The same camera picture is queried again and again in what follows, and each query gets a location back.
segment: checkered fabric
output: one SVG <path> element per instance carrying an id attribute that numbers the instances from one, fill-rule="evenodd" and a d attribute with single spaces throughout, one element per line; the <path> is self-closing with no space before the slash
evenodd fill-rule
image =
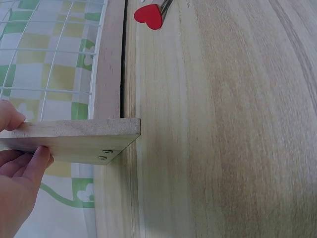
<path id="1" fill-rule="evenodd" d="M 0 19 L 11 22 L 0 27 L 0 86 L 45 89 L 51 74 L 49 90 L 89 92 L 94 56 L 76 52 L 94 53 L 101 9 L 97 3 L 61 0 L 1 3 Z M 67 15 L 71 23 L 64 26 Z M 40 119 L 44 92 L 4 90 L 2 98 L 26 113 L 28 121 Z M 44 120 L 86 119 L 88 98 L 48 92 Z"/>
<path id="2" fill-rule="evenodd" d="M 0 0 L 0 96 L 28 121 L 40 120 L 44 99 L 43 120 L 87 119 L 104 3 Z M 55 162 L 16 237 L 95 237 L 92 177 L 92 166 Z M 52 223 L 60 230 L 51 233 Z"/>

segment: red heart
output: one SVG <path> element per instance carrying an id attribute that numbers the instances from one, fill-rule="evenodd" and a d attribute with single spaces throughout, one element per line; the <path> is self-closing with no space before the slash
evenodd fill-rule
<path id="1" fill-rule="evenodd" d="M 162 15 L 157 4 L 143 6 L 134 13 L 134 19 L 146 23 L 152 30 L 159 30 L 163 25 Z"/>

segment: wire mesh panel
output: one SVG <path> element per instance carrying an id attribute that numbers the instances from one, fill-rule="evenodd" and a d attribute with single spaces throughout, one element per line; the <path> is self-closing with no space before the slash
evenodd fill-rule
<path id="1" fill-rule="evenodd" d="M 86 119 L 105 5 L 0 1 L 0 99 L 28 121 Z"/>

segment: white wire grid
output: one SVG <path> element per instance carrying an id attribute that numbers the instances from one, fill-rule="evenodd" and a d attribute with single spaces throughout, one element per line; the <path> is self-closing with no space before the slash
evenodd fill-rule
<path id="1" fill-rule="evenodd" d="M 19 2 L 21 0 L 6 0 L 6 1 L 0 1 L 0 3 L 8 3 L 8 2 L 11 2 L 12 5 L 11 7 L 8 9 L 7 13 L 5 14 L 5 16 L 3 17 L 3 19 L 1 20 L 0 22 L 0 25 L 1 24 L 5 24 L 5 23 L 9 23 L 9 22 L 25 22 L 26 23 L 26 26 L 22 32 L 22 35 L 18 41 L 18 44 L 17 44 L 17 48 L 12 48 L 12 49 L 0 49 L 0 51 L 14 51 L 14 54 L 12 56 L 12 59 L 10 61 L 10 64 L 8 66 L 8 69 L 7 69 L 7 72 L 6 72 L 6 75 L 5 75 L 5 78 L 4 78 L 4 81 L 3 81 L 3 86 L 0 86 L 0 99 L 2 98 L 3 96 L 3 91 L 5 89 L 8 89 L 8 90 L 21 90 L 21 91 L 37 91 L 37 92 L 44 92 L 44 99 L 43 99 L 43 104 L 42 104 L 42 108 L 40 110 L 41 112 L 41 116 L 40 116 L 40 121 L 43 121 L 43 117 L 44 117 L 44 112 L 45 112 L 45 106 L 46 106 L 46 102 L 47 102 L 47 94 L 49 92 L 53 92 L 53 93 L 69 93 L 69 94 L 84 94 L 84 95 L 88 95 L 89 96 L 89 105 L 88 105 L 88 108 L 89 108 L 89 111 L 88 111 L 88 118 L 91 119 L 92 118 L 92 114 L 93 114 L 93 108 L 94 108 L 94 96 L 95 96 L 95 82 L 96 82 L 96 75 L 97 75 L 97 62 L 98 62 L 98 52 L 99 52 L 99 48 L 100 48 L 100 41 L 101 41 L 101 34 L 102 34 L 102 26 L 103 26 L 103 22 L 104 22 L 104 18 L 105 18 L 105 12 L 106 12 L 106 3 L 107 3 L 107 0 L 105 0 L 104 2 L 95 2 L 93 0 L 56 0 L 56 1 L 67 1 L 67 2 L 71 2 L 71 5 L 70 5 L 70 8 L 68 10 L 68 13 L 66 15 L 66 19 L 65 21 L 35 21 L 35 20 L 32 20 L 32 17 L 34 15 L 34 13 L 38 10 L 38 7 L 40 5 L 40 3 L 43 1 L 43 0 L 39 0 L 39 2 L 37 3 L 36 7 L 34 8 L 29 20 L 13 20 L 13 21 L 4 21 L 4 19 L 6 18 L 6 16 L 9 14 L 10 12 L 10 9 L 12 9 L 13 5 L 16 3 L 16 2 Z M 85 23 L 85 22 L 73 22 L 73 21 L 67 21 L 68 20 L 68 17 L 70 15 L 70 12 L 72 10 L 72 7 L 74 5 L 75 2 L 84 2 L 84 3 L 93 3 L 93 4 L 99 4 L 102 6 L 102 14 L 101 14 L 101 17 L 100 17 L 100 20 L 99 20 L 99 23 L 98 24 L 92 24 L 92 23 Z M 22 37 L 23 37 L 23 34 L 25 33 L 25 30 L 27 29 L 28 25 L 30 22 L 54 22 L 54 23 L 63 23 L 63 27 L 62 27 L 62 30 L 60 32 L 60 35 L 59 35 L 59 38 L 58 38 L 58 41 L 57 41 L 57 45 L 56 45 L 56 48 L 55 50 L 49 50 L 49 49 L 32 49 L 32 48 L 19 48 L 19 44 L 22 40 Z M 80 52 L 80 51 L 61 51 L 61 50 L 58 50 L 58 46 L 60 44 L 60 40 L 61 40 L 61 37 L 63 35 L 63 32 L 64 32 L 64 29 L 65 29 L 65 26 L 67 23 L 74 23 L 74 24 L 82 24 L 82 25 L 93 25 L 93 26 L 97 26 L 98 27 L 98 30 L 97 30 L 97 39 L 96 39 L 96 44 L 95 44 L 95 51 L 93 53 L 90 53 L 90 52 Z M 9 72 L 10 72 L 10 68 L 12 66 L 12 63 L 13 63 L 13 60 L 14 60 L 14 57 L 16 55 L 16 53 L 18 51 L 40 51 L 40 52 L 54 52 L 54 56 L 53 56 L 53 60 L 52 60 L 52 64 L 51 64 L 51 68 L 50 68 L 50 71 L 49 71 L 49 76 L 48 76 L 48 81 L 47 81 L 47 84 L 46 84 L 46 87 L 45 89 L 44 88 L 22 88 L 22 87 L 6 87 L 4 85 L 6 85 L 6 82 L 8 80 L 8 75 L 9 75 Z M 53 71 L 53 68 L 54 68 L 54 63 L 55 63 L 55 57 L 56 57 L 56 53 L 73 53 L 73 54 L 82 54 L 82 55 L 90 55 L 90 56 L 94 56 L 93 58 L 93 68 L 92 68 L 92 74 L 91 74 L 91 80 L 90 80 L 90 91 L 89 92 L 81 92 L 81 91 L 68 91 L 68 90 L 52 90 L 52 89 L 49 89 L 49 86 L 50 86 L 50 82 L 51 82 L 51 77 L 52 77 L 52 71 Z"/>

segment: wooden plank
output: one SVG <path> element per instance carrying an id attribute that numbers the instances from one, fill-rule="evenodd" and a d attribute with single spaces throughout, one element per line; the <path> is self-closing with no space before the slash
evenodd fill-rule
<path id="1" fill-rule="evenodd" d="M 127 4 L 127 19 L 133 19 L 132 5 L 136 6 L 137 2 L 128 0 Z M 136 24 L 128 20 L 127 42 L 135 37 Z M 133 44 L 125 46 L 125 117 L 135 116 L 135 50 Z M 107 166 L 95 166 L 94 176 L 98 237 L 139 238 L 136 143 L 133 142 Z"/>
<path id="2" fill-rule="evenodd" d="M 124 8 L 125 0 L 108 0 L 99 51 L 94 119 L 120 118 Z M 125 189 L 120 189 L 129 183 L 126 165 L 124 152 L 107 166 L 94 166 L 94 202 L 99 238 L 124 237 L 121 234 L 127 234 L 129 229 L 123 214 L 128 211 L 127 201 L 130 199 L 127 199 L 129 195 Z M 109 211 L 115 211 L 115 219 L 107 215 Z M 119 232 L 117 236 L 111 236 L 114 230 Z"/>
<path id="3" fill-rule="evenodd" d="M 174 0 L 137 24 L 139 237 L 317 236 L 316 22 L 313 0 Z"/>
<path id="4" fill-rule="evenodd" d="M 47 146 L 57 161 L 106 165 L 140 135 L 139 119 L 23 123 L 0 133 L 0 150 L 34 152 Z"/>

